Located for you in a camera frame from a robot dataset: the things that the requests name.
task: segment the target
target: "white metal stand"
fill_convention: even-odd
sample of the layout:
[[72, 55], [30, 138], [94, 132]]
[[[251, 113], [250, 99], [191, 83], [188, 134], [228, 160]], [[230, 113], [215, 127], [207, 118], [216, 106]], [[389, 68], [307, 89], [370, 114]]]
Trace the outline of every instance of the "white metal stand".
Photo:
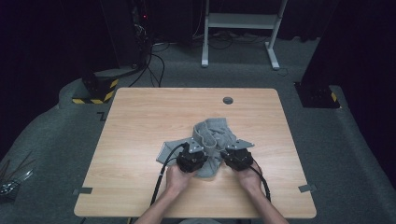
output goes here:
[[274, 43], [288, 0], [282, 0], [280, 9], [275, 15], [210, 13], [209, 1], [206, 0], [202, 67], [209, 66], [209, 47], [207, 42], [209, 27], [220, 27], [273, 30], [270, 42], [265, 42], [265, 48], [267, 49], [273, 69], [279, 69], [279, 63], [274, 53]]

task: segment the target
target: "gray floor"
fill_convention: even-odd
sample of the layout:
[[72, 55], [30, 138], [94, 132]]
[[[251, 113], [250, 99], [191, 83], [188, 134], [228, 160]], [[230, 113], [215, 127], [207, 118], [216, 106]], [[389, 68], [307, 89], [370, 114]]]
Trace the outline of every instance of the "gray floor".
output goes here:
[[[171, 45], [154, 48], [165, 61], [163, 87], [273, 88], [279, 93], [306, 179], [318, 211], [312, 219], [290, 223], [396, 223], [396, 195], [367, 147], [339, 87], [331, 86], [342, 108], [303, 108], [293, 87], [300, 81], [318, 41], [277, 40], [276, 56], [282, 67], [272, 70], [262, 42], [234, 43], [227, 49], [209, 49], [209, 67], [201, 67], [201, 49]], [[216, 47], [226, 45], [211, 41]], [[153, 58], [151, 70], [162, 66]], [[117, 88], [127, 87], [137, 75], [122, 77]], [[97, 112], [106, 105], [74, 105], [71, 98], [80, 80], [60, 91], [60, 102], [32, 121], [6, 157], [9, 170], [32, 151], [35, 159], [25, 170], [34, 174], [21, 184], [16, 201], [0, 204], [0, 223], [79, 223], [74, 215], [100, 133], [105, 124]], [[134, 87], [150, 87], [149, 73]], [[222, 223], [234, 220], [222, 219]], [[175, 223], [168, 219], [164, 223]], [[126, 217], [89, 217], [85, 223], [126, 223]]]

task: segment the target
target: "yellow and black hazard tape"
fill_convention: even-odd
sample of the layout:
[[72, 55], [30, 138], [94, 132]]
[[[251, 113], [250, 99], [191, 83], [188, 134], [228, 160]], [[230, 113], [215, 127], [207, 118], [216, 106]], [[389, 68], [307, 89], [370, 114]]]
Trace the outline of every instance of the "yellow and black hazard tape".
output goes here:
[[105, 96], [102, 97], [101, 99], [99, 98], [73, 98], [73, 103], [78, 104], [78, 105], [83, 105], [83, 104], [106, 104], [110, 101], [111, 97], [114, 94], [114, 90], [116, 89], [117, 83], [119, 83], [118, 79], [115, 79], [110, 83], [110, 86], [108, 90], [104, 92]]

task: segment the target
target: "crumpled cloth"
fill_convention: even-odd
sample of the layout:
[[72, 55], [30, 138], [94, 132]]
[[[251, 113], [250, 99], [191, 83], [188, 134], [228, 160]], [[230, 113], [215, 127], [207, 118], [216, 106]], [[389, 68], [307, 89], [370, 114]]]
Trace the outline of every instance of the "crumpled cloth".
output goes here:
[[[216, 174], [222, 162], [220, 152], [236, 141], [235, 135], [233, 135], [233, 132], [231, 132], [227, 125], [226, 118], [207, 119], [197, 123], [192, 130], [192, 138], [204, 148], [204, 152], [208, 156], [204, 166], [199, 169], [196, 174], [197, 177], [202, 178], [212, 177]], [[157, 161], [164, 164], [169, 153], [171, 153], [176, 146], [184, 142], [190, 142], [190, 140], [191, 137], [164, 142], [163, 148], [157, 157]], [[178, 153], [182, 150], [183, 147], [180, 147], [174, 152], [168, 165], [172, 165], [176, 162], [176, 160], [172, 159], [176, 158]]]

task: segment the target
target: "human hand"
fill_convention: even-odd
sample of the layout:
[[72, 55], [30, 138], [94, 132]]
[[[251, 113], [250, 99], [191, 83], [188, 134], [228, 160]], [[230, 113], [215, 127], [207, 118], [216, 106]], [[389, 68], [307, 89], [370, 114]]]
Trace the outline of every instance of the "human hand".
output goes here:
[[[260, 171], [260, 167], [256, 162], [251, 164], [255, 170]], [[235, 171], [233, 169], [236, 177], [238, 177], [239, 183], [241, 184], [242, 188], [246, 191], [262, 191], [262, 180], [260, 177], [252, 171], [250, 168], [247, 168], [243, 171]]]
[[189, 185], [190, 179], [196, 172], [184, 173], [177, 164], [171, 165], [166, 171], [166, 189], [175, 194], [181, 193]]

